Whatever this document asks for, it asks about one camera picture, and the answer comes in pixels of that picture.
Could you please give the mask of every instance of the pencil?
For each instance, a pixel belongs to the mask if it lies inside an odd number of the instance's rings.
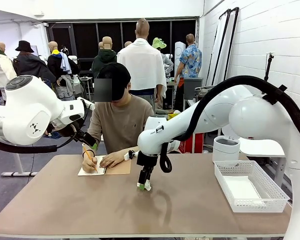
[[[89,158],[92,162],[94,162],[94,161],[92,160],[92,158],[91,158],[89,152],[87,151],[86,147],[85,147],[83,144],[82,144],[82,147],[83,147],[84,152],[88,155],[88,158]]]

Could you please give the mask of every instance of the gray box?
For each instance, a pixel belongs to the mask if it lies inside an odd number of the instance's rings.
[[[203,78],[185,77],[184,78],[184,99],[192,100],[195,98],[195,88],[202,86]]]

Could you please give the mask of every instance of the ceiling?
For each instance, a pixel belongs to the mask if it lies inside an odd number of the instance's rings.
[[[17,20],[17,21],[33,21],[33,18],[6,12],[6,11],[0,11],[0,22],[1,21],[11,21],[11,20]]]

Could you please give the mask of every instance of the black jacket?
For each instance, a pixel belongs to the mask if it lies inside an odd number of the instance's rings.
[[[66,71],[63,71],[61,66],[62,56],[60,55],[50,55],[48,57],[48,68],[53,73],[53,75],[56,77],[56,79],[59,79],[61,75],[67,75],[68,73]],[[76,75],[80,72],[80,69],[78,65],[72,61],[70,58],[68,58],[69,65],[71,68],[71,72],[73,75]]]
[[[56,77],[49,70],[44,61],[33,54],[19,54],[13,60],[13,68],[17,76],[33,75],[42,80],[56,81]]]
[[[100,69],[108,63],[117,62],[117,53],[111,49],[100,49],[98,55],[93,59],[92,74],[96,78]]]

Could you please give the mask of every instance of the robotic arm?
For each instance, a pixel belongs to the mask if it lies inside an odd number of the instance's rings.
[[[267,95],[252,96],[242,85],[251,85]],[[137,164],[143,166],[138,185],[143,186],[150,179],[158,155],[161,169],[171,172],[167,143],[184,141],[193,133],[211,132],[230,124],[243,138],[272,139],[282,146],[293,189],[293,209],[284,240],[300,240],[300,110],[284,93],[285,89],[257,77],[232,77],[178,116],[155,129],[145,130],[138,138]]]
[[[37,142],[48,129],[59,131],[65,137],[74,136],[73,139],[76,141],[90,146],[95,144],[93,137],[80,131],[85,109],[93,110],[95,107],[92,102],[83,98],[61,101],[44,82],[30,75],[14,78],[6,85],[5,91],[6,105],[0,105],[1,142],[30,145]],[[25,149],[12,145],[5,146],[3,150],[6,152],[16,153],[14,150],[17,148]],[[50,146],[50,149],[43,152],[56,150],[56,146],[52,148]]]

